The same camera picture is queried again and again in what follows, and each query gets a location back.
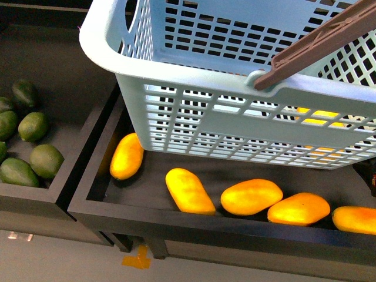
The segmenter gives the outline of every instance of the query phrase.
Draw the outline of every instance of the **basket handle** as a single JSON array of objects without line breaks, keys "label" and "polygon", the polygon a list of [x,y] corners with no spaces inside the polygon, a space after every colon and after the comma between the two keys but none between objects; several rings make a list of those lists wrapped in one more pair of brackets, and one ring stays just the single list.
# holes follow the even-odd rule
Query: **basket handle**
[{"label": "basket handle", "polygon": [[290,77],[376,28],[376,1],[359,0],[271,60],[271,71],[254,81],[263,90]]}]

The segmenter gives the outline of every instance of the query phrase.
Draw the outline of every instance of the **avocado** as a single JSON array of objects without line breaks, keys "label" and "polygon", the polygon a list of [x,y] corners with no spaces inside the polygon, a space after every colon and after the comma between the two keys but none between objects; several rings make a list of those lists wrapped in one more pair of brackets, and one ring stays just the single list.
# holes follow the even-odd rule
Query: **avocado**
[{"label": "avocado", "polygon": [[23,141],[35,142],[46,135],[48,127],[48,118],[44,113],[32,112],[19,123],[18,135]]},{"label": "avocado", "polygon": [[7,152],[8,148],[6,147],[5,142],[0,142],[0,163],[6,159]]},{"label": "avocado", "polygon": [[9,110],[14,111],[14,105],[12,101],[7,97],[0,97],[0,113],[7,112]]},{"label": "avocado", "polygon": [[18,123],[17,114],[11,110],[0,113],[0,141],[8,140],[16,131]]},{"label": "avocado", "polygon": [[0,179],[3,183],[39,187],[39,180],[30,165],[24,160],[9,157],[0,165]]},{"label": "avocado", "polygon": [[31,168],[44,179],[53,179],[63,162],[61,152],[50,144],[39,145],[30,154]]},{"label": "avocado", "polygon": [[12,91],[16,102],[27,108],[38,106],[38,90],[33,83],[25,79],[20,79],[12,85]]}]

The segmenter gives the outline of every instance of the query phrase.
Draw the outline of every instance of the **black tray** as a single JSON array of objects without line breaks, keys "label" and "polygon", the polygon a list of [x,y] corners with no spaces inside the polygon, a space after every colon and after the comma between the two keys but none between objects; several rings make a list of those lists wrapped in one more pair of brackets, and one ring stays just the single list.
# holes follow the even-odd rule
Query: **black tray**
[{"label": "black tray", "polygon": [[74,220],[66,210],[118,95],[112,93],[114,75],[85,56],[78,35],[78,29],[18,25],[0,33],[0,96],[11,97],[19,78],[32,81],[39,110],[51,122],[36,144],[15,134],[7,142],[9,156],[28,161],[33,147],[50,143],[65,157],[54,180],[41,188],[0,183],[0,211]]},{"label": "black tray", "polygon": [[[344,205],[375,207],[376,199],[351,166],[328,171],[145,152],[138,173],[119,182],[111,178],[109,163],[117,143],[132,131],[119,98],[68,208],[91,229],[143,237],[158,258],[187,257],[356,281],[376,277],[376,236],[338,231],[330,216],[310,227],[269,223],[266,211],[236,217],[219,203],[227,187],[260,177],[276,182],[284,197],[318,193],[332,210]],[[200,178],[216,205],[215,216],[178,210],[165,184],[166,173],[174,167]],[[219,249],[206,250],[208,246]],[[252,255],[242,256],[243,251]],[[254,263],[263,255],[271,257]],[[236,259],[249,256],[254,261]],[[280,256],[284,260],[276,263]],[[340,267],[347,271],[338,271]]]}]

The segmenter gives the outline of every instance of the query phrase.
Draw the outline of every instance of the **floor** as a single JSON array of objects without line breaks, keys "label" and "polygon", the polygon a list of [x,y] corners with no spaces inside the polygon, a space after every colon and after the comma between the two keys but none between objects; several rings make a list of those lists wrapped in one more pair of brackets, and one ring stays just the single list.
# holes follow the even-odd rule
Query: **floor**
[{"label": "floor", "polygon": [[9,231],[0,230],[0,277],[2,282],[71,282],[71,281],[252,281],[252,282],[334,282],[336,280],[306,277],[250,268],[224,266],[179,258],[151,259],[148,269],[123,266],[126,256],[117,247],[33,236],[9,239]]}]

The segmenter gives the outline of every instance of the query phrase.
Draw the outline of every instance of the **shopping basket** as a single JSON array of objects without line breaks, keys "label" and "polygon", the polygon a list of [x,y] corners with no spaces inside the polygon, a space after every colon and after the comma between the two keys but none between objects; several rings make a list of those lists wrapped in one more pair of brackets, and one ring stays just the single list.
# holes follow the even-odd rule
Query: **shopping basket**
[{"label": "shopping basket", "polygon": [[265,90],[274,55],[354,0],[94,0],[80,44],[146,150],[336,169],[376,156],[376,36]]}]

